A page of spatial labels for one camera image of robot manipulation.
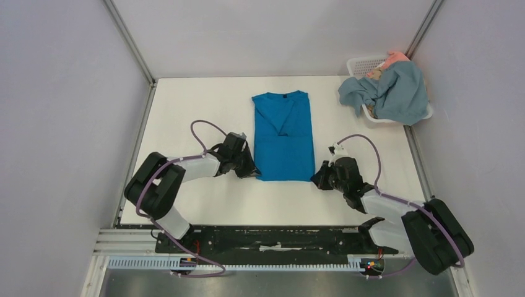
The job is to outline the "bright blue t shirt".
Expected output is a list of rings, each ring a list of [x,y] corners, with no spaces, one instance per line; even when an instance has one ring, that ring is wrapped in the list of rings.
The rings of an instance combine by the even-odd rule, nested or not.
[[[258,179],[309,182],[315,173],[315,151],[308,94],[267,92],[252,101]]]

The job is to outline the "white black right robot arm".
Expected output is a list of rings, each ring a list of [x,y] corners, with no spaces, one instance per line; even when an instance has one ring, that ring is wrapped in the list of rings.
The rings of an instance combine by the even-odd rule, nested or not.
[[[350,208],[373,216],[359,227],[357,242],[365,252],[378,248],[405,252],[427,272],[438,275],[475,251],[442,200],[417,204],[388,198],[363,180],[354,158],[324,161],[311,181],[322,191],[339,191]]]

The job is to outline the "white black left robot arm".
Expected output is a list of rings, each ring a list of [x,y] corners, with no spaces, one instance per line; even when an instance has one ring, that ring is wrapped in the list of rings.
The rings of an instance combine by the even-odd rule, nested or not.
[[[230,132],[223,142],[199,155],[168,158],[159,152],[150,153],[125,187],[124,197],[139,216],[152,220],[171,236],[170,244],[178,252],[188,252],[194,245],[190,233],[193,226],[175,207],[181,185],[230,171],[240,179],[261,174],[243,133]]]

